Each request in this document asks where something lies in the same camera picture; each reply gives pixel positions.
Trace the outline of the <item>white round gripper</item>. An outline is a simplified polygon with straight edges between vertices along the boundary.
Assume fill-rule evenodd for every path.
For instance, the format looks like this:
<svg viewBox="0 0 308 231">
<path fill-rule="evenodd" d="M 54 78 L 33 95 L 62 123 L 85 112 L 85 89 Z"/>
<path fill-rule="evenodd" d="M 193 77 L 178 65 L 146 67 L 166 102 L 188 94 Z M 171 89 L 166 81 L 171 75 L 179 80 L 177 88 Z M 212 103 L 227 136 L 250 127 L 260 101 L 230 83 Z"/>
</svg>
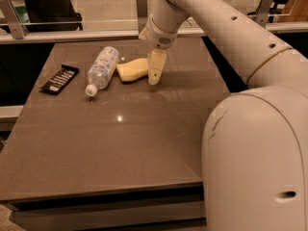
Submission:
<svg viewBox="0 0 308 231">
<path fill-rule="evenodd" d="M 167 61 L 168 49 L 177 37 L 176 33 L 168 33 L 161 30 L 154 22 L 153 16 L 147 20 L 145 27 L 139 33 L 139 39 L 144 40 L 152 50 L 147 57 L 148 62 L 148 83 L 156 85 L 161 78 Z"/>
</svg>

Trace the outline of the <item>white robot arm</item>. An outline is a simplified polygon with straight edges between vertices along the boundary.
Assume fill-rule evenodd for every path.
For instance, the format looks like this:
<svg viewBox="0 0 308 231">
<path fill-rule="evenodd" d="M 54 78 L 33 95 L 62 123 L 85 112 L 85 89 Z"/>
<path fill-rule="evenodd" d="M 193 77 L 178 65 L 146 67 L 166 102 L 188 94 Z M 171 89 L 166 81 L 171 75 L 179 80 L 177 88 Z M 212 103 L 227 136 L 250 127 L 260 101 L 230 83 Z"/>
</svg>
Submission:
<svg viewBox="0 0 308 231">
<path fill-rule="evenodd" d="M 207 231 L 308 231 L 308 60 L 222 0 L 160 0 L 141 38 L 167 49 L 188 17 L 248 86 L 204 128 Z"/>
</svg>

